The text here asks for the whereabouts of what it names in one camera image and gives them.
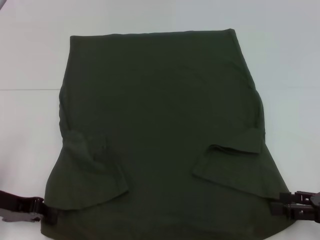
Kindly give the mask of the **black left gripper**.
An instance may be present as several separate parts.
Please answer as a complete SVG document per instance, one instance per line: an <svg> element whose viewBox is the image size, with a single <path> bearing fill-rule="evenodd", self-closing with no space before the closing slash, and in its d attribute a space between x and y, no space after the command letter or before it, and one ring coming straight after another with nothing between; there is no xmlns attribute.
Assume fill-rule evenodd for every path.
<svg viewBox="0 0 320 240"><path fill-rule="evenodd" d="M47 206L40 197L21 197L0 191L0 217L7 223L44 221L56 224L58 209Z"/></svg>

